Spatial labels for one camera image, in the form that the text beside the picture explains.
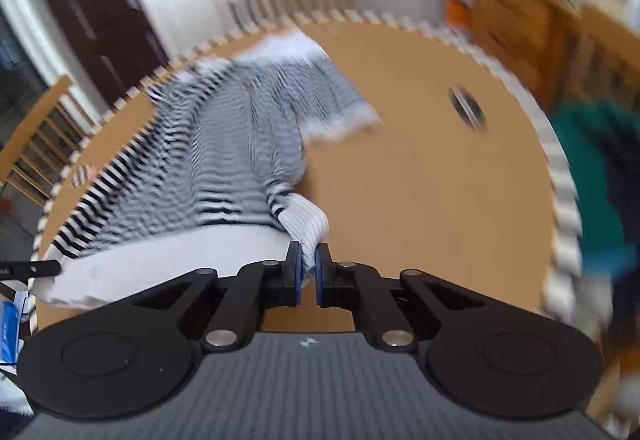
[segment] black and white striped fabric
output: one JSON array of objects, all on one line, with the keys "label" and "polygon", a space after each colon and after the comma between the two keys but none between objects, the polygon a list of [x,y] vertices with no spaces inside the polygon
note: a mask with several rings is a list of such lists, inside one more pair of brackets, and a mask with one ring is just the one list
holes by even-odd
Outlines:
[{"label": "black and white striped fabric", "polygon": [[148,95],[155,118],[95,179],[55,237],[58,251],[78,258],[207,225],[263,225],[299,240],[311,268],[328,224],[292,191],[303,142],[377,120],[321,48],[297,30],[271,36]]}]

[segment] metal screw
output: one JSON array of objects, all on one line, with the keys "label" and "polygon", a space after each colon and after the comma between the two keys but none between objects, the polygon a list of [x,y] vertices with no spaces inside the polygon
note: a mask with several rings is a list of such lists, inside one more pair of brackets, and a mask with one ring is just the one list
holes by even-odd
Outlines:
[{"label": "metal screw", "polygon": [[231,346],[238,340],[238,336],[231,330],[213,330],[205,339],[211,346]]},{"label": "metal screw", "polygon": [[395,346],[400,348],[401,346],[408,346],[414,340],[414,336],[404,330],[389,330],[382,334],[382,340],[388,346]]}]

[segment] white logo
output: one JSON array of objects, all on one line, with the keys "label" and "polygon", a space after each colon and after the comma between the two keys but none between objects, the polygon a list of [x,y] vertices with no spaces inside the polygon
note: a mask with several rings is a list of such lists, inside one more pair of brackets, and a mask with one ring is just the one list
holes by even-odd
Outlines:
[{"label": "white logo", "polygon": [[316,341],[313,337],[307,337],[300,341],[300,346],[304,346],[306,349],[309,349],[314,344],[320,344],[320,341]]}]

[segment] round table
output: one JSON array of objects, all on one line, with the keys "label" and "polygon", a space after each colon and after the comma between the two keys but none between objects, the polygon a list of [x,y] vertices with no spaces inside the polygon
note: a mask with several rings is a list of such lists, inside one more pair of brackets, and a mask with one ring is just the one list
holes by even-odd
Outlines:
[{"label": "round table", "polygon": [[[383,124],[306,149],[299,191],[328,216],[334,260],[370,264],[383,277],[418,268],[518,307],[541,309],[545,298],[570,286],[564,273],[575,275],[580,266],[572,181],[544,113],[497,61],[450,31],[356,14],[337,17],[298,24]],[[200,46],[182,64],[172,60],[159,78],[202,53],[232,58],[269,29],[282,26],[254,27],[229,42]],[[146,79],[141,83],[148,85]],[[456,86],[478,102],[483,131],[454,108],[450,89]],[[73,172],[82,164],[102,168],[152,115],[146,95],[137,93],[130,91],[107,113],[54,188],[57,196],[37,238],[41,256],[88,187],[73,187]],[[562,306],[571,294],[559,298]],[[304,299],[302,308],[269,311],[265,326],[353,326],[347,312],[315,308],[310,290]],[[40,327],[72,314],[38,302]]]}]

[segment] white door frame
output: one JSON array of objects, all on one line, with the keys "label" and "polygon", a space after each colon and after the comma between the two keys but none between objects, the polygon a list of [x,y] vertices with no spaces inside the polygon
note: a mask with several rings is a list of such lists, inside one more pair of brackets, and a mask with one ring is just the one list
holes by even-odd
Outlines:
[{"label": "white door frame", "polygon": [[71,49],[46,0],[0,0],[0,6],[45,83],[52,86],[61,74],[68,75],[76,84],[71,89],[75,99],[91,118],[100,120],[106,103]]}]

